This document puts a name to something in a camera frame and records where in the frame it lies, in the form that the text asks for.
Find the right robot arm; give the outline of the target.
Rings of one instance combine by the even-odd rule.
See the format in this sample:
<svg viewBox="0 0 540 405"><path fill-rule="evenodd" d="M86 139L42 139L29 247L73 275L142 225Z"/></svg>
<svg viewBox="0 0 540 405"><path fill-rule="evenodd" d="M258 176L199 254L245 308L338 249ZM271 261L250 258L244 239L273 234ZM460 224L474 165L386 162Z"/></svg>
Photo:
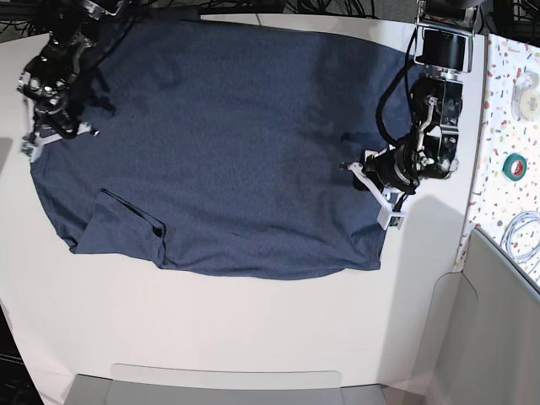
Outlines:
<svg viewBox="0 0 540 405"><path fill-rule="evenodd" d="M128 1L45 1L39 26L49 34L40 53L26 64L17 90L26 113L24 149L36 149L43 128L59 138L78 135L80 121L68 113L71 88L81 76L81 56L96 45L99 24L122 14Z"/></svg>

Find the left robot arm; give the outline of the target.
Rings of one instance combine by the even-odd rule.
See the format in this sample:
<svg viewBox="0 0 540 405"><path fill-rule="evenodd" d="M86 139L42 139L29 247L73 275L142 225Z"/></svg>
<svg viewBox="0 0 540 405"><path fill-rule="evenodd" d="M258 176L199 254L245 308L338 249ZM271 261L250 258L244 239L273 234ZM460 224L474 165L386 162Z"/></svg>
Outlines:
<svg viewBox="0 0 540 405"><path fill-rule="evenodd" d="M419 1L404 64L380 97L375 123L387 147L345 167L381 205L398 217L424 179L442 180L458 165L462 112L460 74L473 67L479 1ZM404 85L411 127L393 138L383 121L386 102Z"/></svg>

